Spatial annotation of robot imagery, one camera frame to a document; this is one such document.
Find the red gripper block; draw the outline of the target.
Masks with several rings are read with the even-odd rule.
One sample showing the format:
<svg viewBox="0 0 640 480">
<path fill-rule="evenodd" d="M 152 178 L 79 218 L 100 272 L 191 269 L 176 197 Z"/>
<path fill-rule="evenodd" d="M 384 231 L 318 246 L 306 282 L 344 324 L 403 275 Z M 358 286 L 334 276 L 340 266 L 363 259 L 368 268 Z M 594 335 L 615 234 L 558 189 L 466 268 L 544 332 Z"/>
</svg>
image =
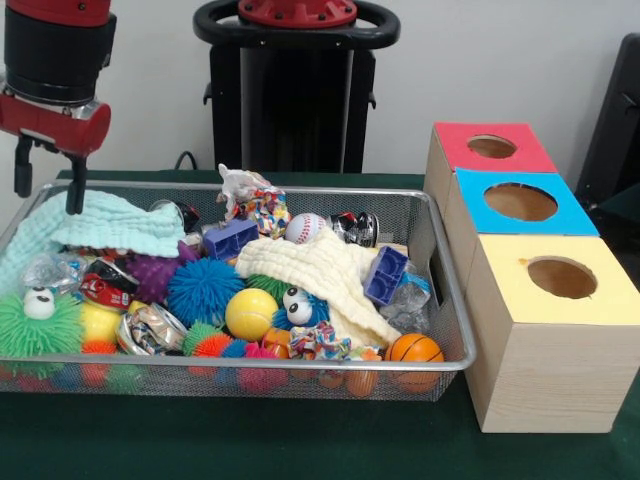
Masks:
<svg viewBox="0 0 640 480">
<path fill-rule="evenodd" d="M 26 101 L 17 96 L 1 95 L 1 130 L 18 138 L 15 149 L 14 192 L 20 198 L 32 193 L 31 138 L 53 145 L 71 161 L 73 178 L 67 190 L 66 212 L 81 214 L 86 189 L 86 158 L 103 144 L 111 122 L 111 108 L 96 100 L 71 108 Z"/>
</svg>

